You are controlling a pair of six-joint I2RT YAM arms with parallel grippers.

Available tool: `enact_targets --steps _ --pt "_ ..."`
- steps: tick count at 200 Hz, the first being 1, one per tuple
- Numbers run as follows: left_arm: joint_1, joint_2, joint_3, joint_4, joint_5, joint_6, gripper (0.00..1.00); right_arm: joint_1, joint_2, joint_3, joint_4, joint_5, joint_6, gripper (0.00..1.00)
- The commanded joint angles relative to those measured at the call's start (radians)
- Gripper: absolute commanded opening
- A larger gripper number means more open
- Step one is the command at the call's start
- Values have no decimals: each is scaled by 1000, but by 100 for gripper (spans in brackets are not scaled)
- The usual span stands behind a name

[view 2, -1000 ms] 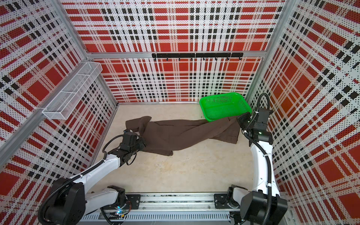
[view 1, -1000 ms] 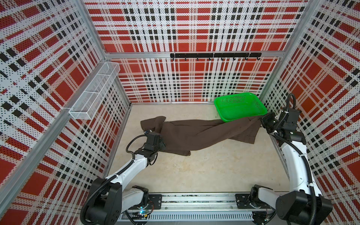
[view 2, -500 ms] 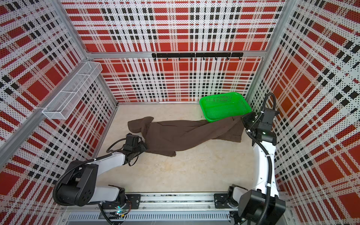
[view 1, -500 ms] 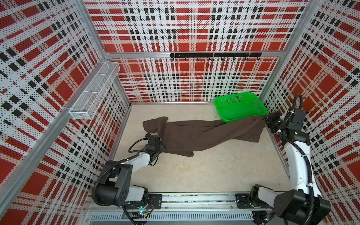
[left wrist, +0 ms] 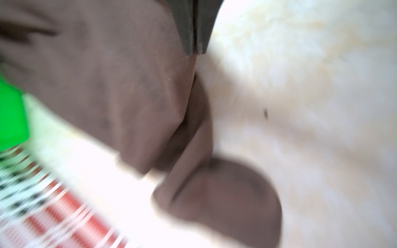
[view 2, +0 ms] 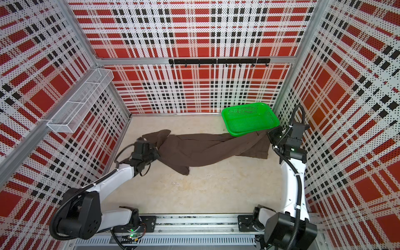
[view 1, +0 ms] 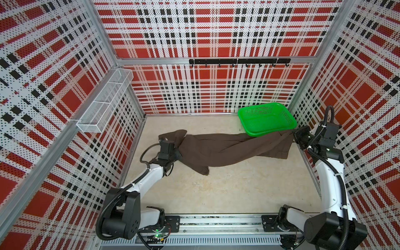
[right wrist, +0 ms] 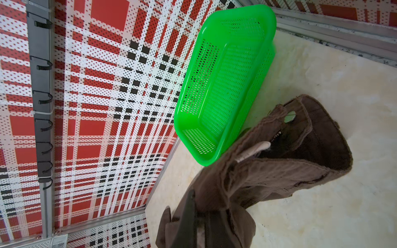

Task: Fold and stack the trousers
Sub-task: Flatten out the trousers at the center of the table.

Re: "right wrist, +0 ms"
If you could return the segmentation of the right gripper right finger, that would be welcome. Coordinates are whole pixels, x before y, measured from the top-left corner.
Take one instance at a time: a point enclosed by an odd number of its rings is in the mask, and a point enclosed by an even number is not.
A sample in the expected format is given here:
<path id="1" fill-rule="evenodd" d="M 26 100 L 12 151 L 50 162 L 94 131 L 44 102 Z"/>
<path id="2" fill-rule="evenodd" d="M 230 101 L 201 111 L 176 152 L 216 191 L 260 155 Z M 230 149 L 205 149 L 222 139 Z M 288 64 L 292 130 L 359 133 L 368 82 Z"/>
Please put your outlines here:
<path id="1" fill-rule="evenodd" d="M 231 240 L 228 233 L 226 215 L 221 211 L 212 211 L 205 214 L 205 247 L 230 248 Z"/>

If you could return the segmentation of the brown trousers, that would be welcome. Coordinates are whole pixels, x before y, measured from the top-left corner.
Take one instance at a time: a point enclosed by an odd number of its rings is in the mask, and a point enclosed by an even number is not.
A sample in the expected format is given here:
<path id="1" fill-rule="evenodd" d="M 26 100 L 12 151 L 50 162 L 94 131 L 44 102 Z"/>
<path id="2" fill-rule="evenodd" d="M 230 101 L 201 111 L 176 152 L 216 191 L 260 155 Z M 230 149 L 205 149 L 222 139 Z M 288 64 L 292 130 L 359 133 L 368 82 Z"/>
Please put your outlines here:
<path id="1" fill-rule="evenodd" d="M 338 179 L 351 171 L 352 164 L 338 124 L 315 98 L 300 95 L 277 105 L 197 174 L 177 209 L 165 208 L 156 246 L 176 248 L 190 190 L 195 192 L 197 210 L 196 248 L 205 248 L 204 217 L 212 211 L 226 215 L 231 248 L 248 248 L 256 232 L 249 207 Z"/>

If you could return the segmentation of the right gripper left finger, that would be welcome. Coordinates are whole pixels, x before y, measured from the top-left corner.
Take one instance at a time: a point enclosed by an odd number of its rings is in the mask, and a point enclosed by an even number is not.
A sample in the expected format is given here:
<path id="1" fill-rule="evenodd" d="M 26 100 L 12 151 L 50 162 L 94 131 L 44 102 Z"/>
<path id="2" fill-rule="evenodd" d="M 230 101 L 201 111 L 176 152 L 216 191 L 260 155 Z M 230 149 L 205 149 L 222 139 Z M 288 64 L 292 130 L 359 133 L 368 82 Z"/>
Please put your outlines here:
<path id="1" fill-rule="evenodd" d="M 197 246 L 197 226 L 196 226 L 196 204 L 195 192 L 190 190 L 187 194 L 185 207 L 178 232 L 176 234 L 176 247 L 177 248 L 196 248 Z"/>

